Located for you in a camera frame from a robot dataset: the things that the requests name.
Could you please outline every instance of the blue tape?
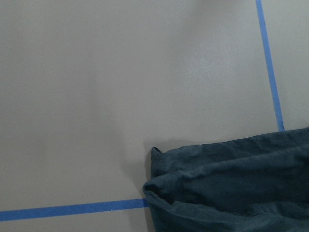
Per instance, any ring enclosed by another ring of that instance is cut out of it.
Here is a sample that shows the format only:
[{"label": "blue tape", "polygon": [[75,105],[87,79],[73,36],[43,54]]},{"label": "blue tape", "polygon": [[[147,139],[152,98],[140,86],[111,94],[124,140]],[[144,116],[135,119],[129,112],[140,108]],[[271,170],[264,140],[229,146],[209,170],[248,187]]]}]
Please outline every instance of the blue tape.
[{"label": "blue tape", "polygon": [[278,125],[279,131],[284,131],[280,100],[279,100],[279,95],[278,95],[278,90],[277,90],[275,72],[274,72],[274,68],[272,65],[272,59],[271,59],[266,23],[265,23],[265,18],[264,18],[262,0],[256,0],[256,8],[257,8],[257,14],[259,17],[259,22],[260,22],[260,29],[261,29],[261,35],[262,35],[262,40],[263,40],[264,53],[265,53],[269,83],[270,83],[270,88],[271,88],[272,100],[274,102],[277,125]]},{"label": "blue tape", "polygon": [[105,211],[123,210],[123,209],[136,209],[148,207],[145,198],[115,201],[115,202],[101,202],[89,204],[76,204],[46,208],[35,209],[21,209],[11,211],[1,211],[0,221],[22,220],[31,218],[47,218],[74,214],[88,214]]}]

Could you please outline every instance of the cloth fold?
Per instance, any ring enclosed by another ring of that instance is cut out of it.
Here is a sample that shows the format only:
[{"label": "cloth fold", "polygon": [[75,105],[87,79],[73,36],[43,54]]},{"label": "cloth fold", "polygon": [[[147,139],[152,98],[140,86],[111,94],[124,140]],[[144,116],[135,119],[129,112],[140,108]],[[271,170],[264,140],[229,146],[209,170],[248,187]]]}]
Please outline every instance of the cloth fold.
[{"label": "cloth fold", "polygon": [[309,128],[152,149],[157,232],[309,232]]}]

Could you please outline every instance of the gray floor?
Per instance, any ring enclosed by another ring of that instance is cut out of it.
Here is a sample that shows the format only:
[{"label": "gray floor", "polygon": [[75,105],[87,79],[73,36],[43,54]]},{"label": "gray floor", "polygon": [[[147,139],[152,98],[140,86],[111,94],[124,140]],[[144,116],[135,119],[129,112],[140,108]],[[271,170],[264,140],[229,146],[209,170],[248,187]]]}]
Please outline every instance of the gray floor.
[{"label": "gray floor", "polygon": [[[309,2],[263,1],[287,129],[309,124]],[[143,197],[150,149],[277,131],[253,0],[2,0],[0,210]],[[149,209],[1,231],[153,232]]]}]

